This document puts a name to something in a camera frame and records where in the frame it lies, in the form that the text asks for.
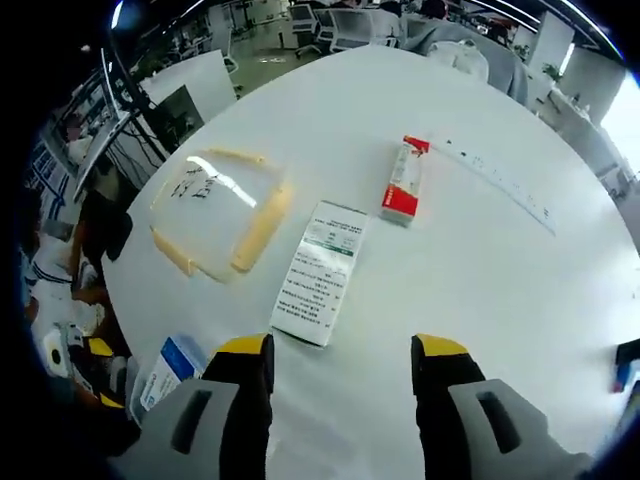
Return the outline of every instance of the office chair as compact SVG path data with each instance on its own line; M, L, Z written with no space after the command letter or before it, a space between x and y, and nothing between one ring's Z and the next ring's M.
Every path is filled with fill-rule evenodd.
M334 53L370 44L388 47L397 45L397 39L394 36L389 36L392 29L390 30L387 24L381 26L381 23L378 22L381 18L379 14L395 17L393 14L382 10L364 9L330 9L329 12L335 25L329 49Z
M322 53L313 43L316 38L318 20L313 10L311 10L311 6L308 4L292 5L289 7L289 12L292 19L291 28L296 37L298 37L298 45L300 45L295 52L296 58L300 58L303 53L310 50Z
M336 30L331 12L328 8L325 8L322 10L316 10L315 13L318 18L318 23L320 24L320 30L318 31L318 37L316 40L320 43L331 43Z

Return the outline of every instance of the white chair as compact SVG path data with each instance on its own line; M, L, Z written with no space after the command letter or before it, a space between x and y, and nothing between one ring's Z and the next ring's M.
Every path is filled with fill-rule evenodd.
M376 45L386 45L395 48L404 38L400 18L394 13L385 10L370 10L373 22L373 38Z
M224 24L216 24L211 32L211 50L220 50L224 66L229 74L238 71L238 63L231 57L231 28Z
M389 36L391 30L388 28L388 22L379 22L378 19L383 16L378 15L375 16L376 20L374 21L373 10L332 8L329 11L335 25L333 40L329 47L332 52L341 52L370 44L396 46L397 39Z
M304 38L308 38L310 42L315 41L316 28L318 26L318 19L311 10L311 6L307 4L292 5L289 7L289 14L291 15L291 30L300 40L304 41ZM308 43L296 50L296 57L300 58L304 52L310 50L322 53L320 49L313 43Z
M333 35L336 30L336 26L333 23L333 17L329 9L316 10L316 17L320 24L320 31L318 32L317 41L324 43L331 43Z

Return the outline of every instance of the potted plant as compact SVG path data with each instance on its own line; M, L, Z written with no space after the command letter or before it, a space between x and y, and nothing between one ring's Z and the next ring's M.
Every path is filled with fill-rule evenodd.
M562 78L562 75L560 75L560 70L558 69L558 67L556 67L555 65L551 65L550 63L544 64L544 67L542 68L542 73L547 74L547 76L556 83L559 82L560 79Z
M514 45L513 51L523 62L527 61L527 57L529 56L529 45Z

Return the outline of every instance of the red and white box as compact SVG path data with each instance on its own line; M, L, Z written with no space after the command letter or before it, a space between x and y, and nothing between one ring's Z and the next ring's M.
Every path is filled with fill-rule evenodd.
M402 139L402 147L382 200L380 216L385 220L408 226L416 216L422 162L427 152L429 142L408 135Z

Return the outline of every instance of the black cable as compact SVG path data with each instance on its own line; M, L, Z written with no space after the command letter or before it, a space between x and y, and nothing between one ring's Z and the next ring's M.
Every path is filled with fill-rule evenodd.
M109 153L111 154L111 156L109 157L109 159L114 163L114 165L116 166L116 168L120 171L120 173L121 173L122 175L124 175L126 178L129 178L129 174L128 174L127 172L125 172L124 167L123 167L123 166L120 164L120 162L116 159L117 155L116 155L116 154L111 150L111 147L109 147L109 149L108 149L108 150L109 150ZM123 152L119 152L119 153L123 154L123 155L125 156L125 158L127 158L127 157L128 157L128 155L127 155L127 154L125 154L125 153L123 153ZM135 166L133 165L133 163L131 162L130 158L131 158L131 157L129 157L129 158L127 158L127 159L129 160L129 163L130 163L130 165L131 165L131 169L133 170L133 173L135 174L136 179L138 180L138 182L140 182L140 183L139 183L139 185L140 185L140 189L142 189L142 187L144 187L144 185L145 185L145 183L146 183L146 182L143 182L143 181L142 181L142 178L141 178L141 177L140 177L140 175L138 174L138 172L137 172L137 170L136 170Z
M126 130L122 130L122 133L124 133L125 135L128 135L129 137L137 137L140 138L142 136L142 134L140 133L133 133L133 132L127 132ZM151 135L150 133L147 133L147 135L149 135L150 138L153 138L154 140L158 140L158 137L154 137L153 135Z
M156 168L160 168L160 165L156 165L155 163L153 163L151 161L151 157L149 156L149 154L147 153L147 151L144 149L144 145L142 144L142 140L140 140L140 137L135 137L135 139L138 141L138 144L140 145L140 149L142 150L142 153L144 153L144 156L147 157L147 161L153 165Z
M147 153L147 151L145 150L145 148L144 148L144 144L142 143L142 140L140 140L140 137L142 137L142 135L140 135L140 134L137 134L137 135L136 135L135 133L133 133L133 132L127 132L126 130L122 130L122 133L124 133L124 134L125 134L125 135L127 135L128 137L133 137L133 138L135 138L135 139L138 141L138 144L140 145L140 149L142 150L142 153L144 153L145 157L147 157L147 161L148 161L148 162L149 162L153 167L155 167L155 168L160 168L160 167L162 166L162 165L157 165L157 164L155 164L155 163L153 163L153 162L151 161L151 157L149 156L149 154L148 154L148 153Z
M135 170L136 167L138 167L140 170L142 170L144 172L145 175L147 175L147 181L149 181L149 178L151 178L151 175L149 175L144 170L144 168L142 168L142 166L124 150L124 147L122 146L122 144L118 140L114 140L113 145L116 147L116 150L118 150L118 152L121 155L123 155L127 160L129 160L129 163L131 164L133 169Z

